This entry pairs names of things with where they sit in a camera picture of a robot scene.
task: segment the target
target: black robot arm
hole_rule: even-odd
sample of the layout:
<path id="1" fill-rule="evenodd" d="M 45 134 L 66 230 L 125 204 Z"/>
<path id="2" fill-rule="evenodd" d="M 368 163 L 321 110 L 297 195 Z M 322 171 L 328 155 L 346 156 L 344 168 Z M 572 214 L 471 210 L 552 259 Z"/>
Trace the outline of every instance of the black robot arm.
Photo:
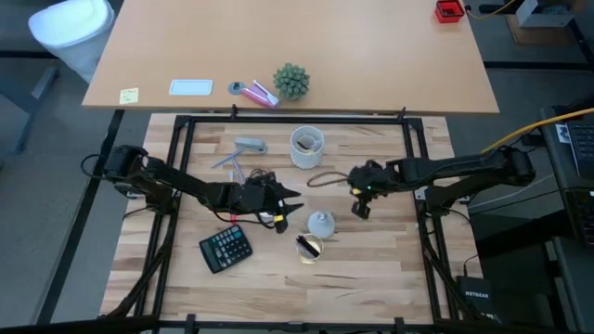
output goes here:
<path id="1" fill-rule="evenodd" d="M 286 204 L 284 199 L 301 194 L 277 182 L 274 173 L 258 173 L 246 179 L 244 185 L 236 182 L 204 182 L 176 170 L 160 159 L 150 157 L 140 147 L 115 148 L 104 169 L 104 178 L 115 184 L 124 195 L 129 192 L 145 196 L 147 206 L 156 212 L 170 213 L 175 191 L 187 193 L 198 199 L 210 211 L 236 215 L 255 214 L 263 225 L 260 213 L 274 216 L 278 233 L 287 228 L 287 215 L 301 208 L 300 204 Z"/>
<path id="2" fill-rule="evenodd" d="M 437 179 L 467 175 L 450 186 L 433 186 Z M 367 161 L 351 170 L 347 183 L 357 198 L 352 212 L 368 219 L 367 204 L 378 196 L 426 186 L 426 212 L 444 215 L 457 199 L 496 185 L 527 186 L 535 175 L 528 154 L 515 148 L 499 148 L 486 154 L 438 161 L 423 158 L 388 161 L 385 168 L 376 161 Z"/>

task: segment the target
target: wooden tabletop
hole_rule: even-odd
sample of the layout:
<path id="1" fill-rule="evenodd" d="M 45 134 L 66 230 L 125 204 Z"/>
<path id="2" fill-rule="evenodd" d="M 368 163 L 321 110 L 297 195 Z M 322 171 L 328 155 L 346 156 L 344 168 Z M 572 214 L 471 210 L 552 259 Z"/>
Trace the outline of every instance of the wooden tabletop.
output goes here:
<path id="1" fill-rule="evenodd" d="M 497 113 L 467 17 L 440 24 L 435 0 L 126 0 L 84 105 L 126 109 L 259 109 L 232 96 L 256 79 L 273 94 L 285 63 L 310 91 L 282 109 Z M 174 79 L 213 80 L 210 96 L 170 96 Z"/>
<path id="2" fill-rule="evenodd" d="M 152 115 L 144 146 L 151 156 L 165 159 L 174 117 Z M 430 157 L 451 157 L 445 119 L 424 118 L 424 123 Z M 305 206 L 289 216 L 289 229 L 282 235 L 259 225 L 241 224 L 253 255 L 213 275 L 202 258 L 199 242 L 229 225 L 184 195 L 161 318 L 184 320 L 186 314 L 196 314 L 202 321 L 391 324 L 395 316 L 403 316 L 407 323 L 431 323 L 412 194 L 398 193 L 374 200 L 370 203 L 369 219 L 362 221 L 350 212 L 354 198 L 348 194 L 348 186 L 305 185 L 314 174 L 334 170 L 348 173 L 369 158 L 384 163 L 405 157 L 401 127 L 319 125 L 326 138 L 325 155 L 321 166 L 304 171 L 294 167 L 289 157 L 289 138 L 298 126 L 197 125 L 188 165 L 190 174 L 207 182 L 228 181 L 232 165 L 212 169 L 213 162 L 235 150 L 237 136 L 261 138 L 269 146 L 268 153 L 239 156 L 243 172 L 247 175 L 254 168 L 271 169 L 286 188 L 302 193 L 288 202 L 304 202 Z M 144 205 L 143 200 L 132 200 L 128 211 Z M 466 213 L 465 207 L 454 208 Z M 294 240 L 306 233 L 308 216 L 320 210 L 333 212 L 336 233 L 325 240 L 317 263 L 302 264 Z M 153 213 L 141 212 L 123 222 L 102 313 L 112 310 L 139 278 L 152 218 Z M 456 214 L 444 217 L 443 221 L 453 275 L 459 275 L 464 260 L 476 254 L 471 227 Z M 469 262 L 469 272 L 481 275 L 477 259 Z M 440 283 L 438 287 L 443 315 L 447 316 L 444 290 Z M 154 284 L 148 294 L 148 310 L 153 294 Z"/>

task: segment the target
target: small succulent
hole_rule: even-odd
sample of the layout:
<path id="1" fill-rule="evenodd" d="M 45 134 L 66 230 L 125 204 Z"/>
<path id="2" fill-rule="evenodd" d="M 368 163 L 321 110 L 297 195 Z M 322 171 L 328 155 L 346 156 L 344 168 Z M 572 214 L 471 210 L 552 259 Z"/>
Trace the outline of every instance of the small succulent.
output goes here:
<path id="1" fill-rule="evenodd" d="M 305 69 L 297 65 L 285 64 L 277 70 L 274 77 L 280 96 L 288 100 L 298 99 L 309 90 L 309 74 L 305 74 Z"/>

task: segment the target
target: red box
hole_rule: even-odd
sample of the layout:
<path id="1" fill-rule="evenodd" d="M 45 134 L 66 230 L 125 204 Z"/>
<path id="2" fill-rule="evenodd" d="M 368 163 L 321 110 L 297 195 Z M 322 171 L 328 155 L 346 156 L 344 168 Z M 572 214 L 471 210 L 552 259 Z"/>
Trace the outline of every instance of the red box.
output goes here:
<path id="1" fill-rule="evenodd" d="M 464 16 L 464 8 L 458 0 L 442 0 L 437 2 L 435 15 L 440 23 L 458 22 Z"/>

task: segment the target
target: calculator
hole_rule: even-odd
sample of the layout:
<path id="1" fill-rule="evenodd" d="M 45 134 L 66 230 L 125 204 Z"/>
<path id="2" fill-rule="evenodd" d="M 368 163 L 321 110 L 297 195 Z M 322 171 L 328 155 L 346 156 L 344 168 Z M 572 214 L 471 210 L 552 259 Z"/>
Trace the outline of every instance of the calculator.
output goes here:
<path id="1" fill-rule="evenodd" d="M 200 242 L 200 250 L 213 274 L 252 255 L 252 247 L 238 225 L 204 239 Z"/>

